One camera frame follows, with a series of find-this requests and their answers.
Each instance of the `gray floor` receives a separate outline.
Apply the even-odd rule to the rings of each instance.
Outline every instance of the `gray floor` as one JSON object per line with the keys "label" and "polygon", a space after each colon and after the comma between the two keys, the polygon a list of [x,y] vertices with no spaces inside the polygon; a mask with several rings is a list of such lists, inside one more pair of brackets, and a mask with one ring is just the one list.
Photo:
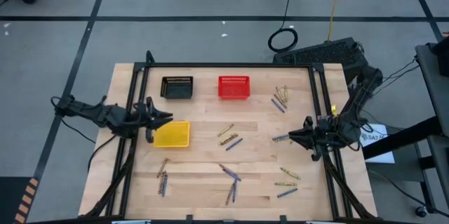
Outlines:
{"label": "gray floor", "polygon": [[[426,0],[434,16],[449,17],[448,0]],[[89,16],[95,0],[10,0],[0,16]],[[290,0],[291,16],[329,16],[333,0]],[[102,0],[99,16],[283,15],[286,0]],[[424,17],[418,0],[340,0],[336,16]],[[144,60],[151,50],[158,62],[271,62],[269,35],[280,22],[96,22],[91,30],[72,93],[89,103],[107,92],[114,63]],[[53,120],[49,98],[61,95],[87,22],[0,21],[0,176],[32,176]],[[297,47],[321,43],[327,22],[287,22],[299,33]],[[449,31],[449,23],[438,23]],[[435,42],[427,22],[336,22],[333,38],[360,41],[371,65],[388,75],[413,59],[414,47]],[[279,37],[279,46],[288,43]],[[421,72],[415,70],[384,89],[366,105],[377,119],[410,126],[434,115]],[[97,129],[67,119],[95,138]],[[76,217],[93,144],[64,126],[58,131],[29,221]],[[435,182],[434,171],[429,174]],[[440,216],[414,216],[416,203],[391,185],[371,177],[379,216],[416,223],[447,223]],[[417,183],[399,183],[422,198]],[[438,207],[447,211],[442,198]]]}

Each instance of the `red basket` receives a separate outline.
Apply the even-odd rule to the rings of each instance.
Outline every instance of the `red basket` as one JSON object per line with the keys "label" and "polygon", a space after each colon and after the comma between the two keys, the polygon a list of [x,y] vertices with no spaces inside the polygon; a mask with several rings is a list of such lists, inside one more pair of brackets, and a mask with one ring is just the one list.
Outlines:
{"label": "red basket", "polygon": [[219,76],[218,95],[221,99],[247,99],[250,96],[250,77]]}

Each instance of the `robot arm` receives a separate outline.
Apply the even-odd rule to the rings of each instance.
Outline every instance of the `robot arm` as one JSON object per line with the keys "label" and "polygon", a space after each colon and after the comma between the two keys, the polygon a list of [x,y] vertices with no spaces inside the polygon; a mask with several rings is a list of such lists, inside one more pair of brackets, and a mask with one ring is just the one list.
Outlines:
{"label": "robot arm", "polygon": [[306,117],[303,128],[288,133],[291,140],[306,150],[313,150],[313,161],[318,161],[327,147],[343,148],[357,142],[355,130],[359,130],[367,120],[359,112],[371,97],[371,93],[382,83],[380,70],[367,66],[357,77],[357,87],[342,112],[338,116],[326,115],[317,118],[313,127],[312,117]]}
{"label": "robot arm", "polygon": [[147,103],[134,104],[135,111],[128,112],[126,109],[115,105],[104,105],[106,96],[97,105],[89,105],[69,95],[65,98],[58,98],[59,102],[55,106],[55,113],[62,117],[83,117],[90,120],[100,128],[111,129],[112,134],[132,138],[137,135],[139,128],[145,127],[146,139],[153,142],[152,131],[160,128],[164,124],[172,121],[173,114],[161,112],[154,107],[151,97],[147,98]]}

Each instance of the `yellow cable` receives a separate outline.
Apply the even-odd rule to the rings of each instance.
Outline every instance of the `yellow cable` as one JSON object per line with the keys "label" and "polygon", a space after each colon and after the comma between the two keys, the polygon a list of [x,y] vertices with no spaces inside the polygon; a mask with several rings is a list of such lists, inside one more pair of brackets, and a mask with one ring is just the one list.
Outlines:
{"label": "yellow cable", "polygon": [[334,20],[334,12],[335,12],[335,6],[337,5],[338,0],[334,0],[334,5],[332,6],[332,13],[330,14],[330,21],[329,21],[329,33],[328,33],[328,41],[330,41],[330,38],[332,37],[332,28],[333,28],[333,20]]}

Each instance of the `wooden tabletop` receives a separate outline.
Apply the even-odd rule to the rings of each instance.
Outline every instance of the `wooden tabletop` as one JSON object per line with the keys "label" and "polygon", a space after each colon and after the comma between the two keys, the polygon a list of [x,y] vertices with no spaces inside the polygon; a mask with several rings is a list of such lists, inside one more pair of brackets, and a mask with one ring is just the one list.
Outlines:
{"label": "wooden tabletop", "polygon": [[[117,64],[108,93],[108,104],[125,107],[132,64]],[[340,110],[348,99],[341,65],[325,65],[330,100]],[[220,75],[250,77],[251,96],[247,100],[220,100],[217,78]],[[193,76],[191,100],[166,100],[160,97],[164,76]],[[276,86],[288,86],[288,109],[281,113],[271,102]],[[190,121],[190,145],[184,148],[155,148],[145,140],[145,131],[138,138],[133,176],[130,185],[126,218],[185,219],[192,214],[196,220],[331,220],[328,189],[323,162],[313,162],[311,151],[289,140],[279,143],[272,137],[302,128],[307,115],[315,117],[309,75],[300,68],[172,68],[154,67],[149,71],[146,96],[151,96],[157,109],[172,112],[175,121]],[[217,133],[226,126],[235,126],[221,138]],[[231,133],[243,141],[230,151],[218,142]],[[111,137],[100,129],[96,147]],[[101,149],[94,157],[84,190],[80,214],[89,211],[109,186],[118,140]],[[161,162],[166,165],[168,185],[166,196],[158,195],[156,174]],[[362,152],[342,150],[347,183],[360,202],[376,214],[373,194]],[[239,174],[235,203],[225,206],[233,179],[222,171],[223,164]],[[280,170],[285,167],[300,175],[300,180]],[[277,198],[290,187],[275,182],[296,182],[298,191]],[[116,201],[114,213],[118,213]],[[340,215],[344,215],[340,204]]]}

